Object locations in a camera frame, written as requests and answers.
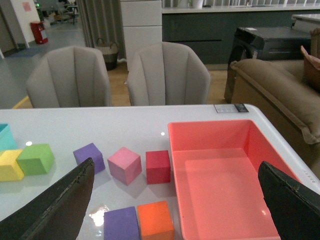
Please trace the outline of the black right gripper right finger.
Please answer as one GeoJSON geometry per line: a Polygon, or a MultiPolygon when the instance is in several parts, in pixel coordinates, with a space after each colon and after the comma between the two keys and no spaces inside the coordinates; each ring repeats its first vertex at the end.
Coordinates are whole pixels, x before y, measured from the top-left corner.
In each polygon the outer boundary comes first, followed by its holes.
{"type": "Polygon", "coordinates": [[[267,161],[258,168],[264,201],[282,240],[320,238],[320,195],[267,161]]]}

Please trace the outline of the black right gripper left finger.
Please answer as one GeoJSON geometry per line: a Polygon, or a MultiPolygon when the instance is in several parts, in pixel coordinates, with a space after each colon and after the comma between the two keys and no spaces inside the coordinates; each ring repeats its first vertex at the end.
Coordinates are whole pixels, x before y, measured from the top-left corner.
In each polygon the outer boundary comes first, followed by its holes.
{"type": "Polygon", "coordinates": [[[95,163],[86,159],[0,222],[2,240],[75,240],[93,191],[95,163]]]}

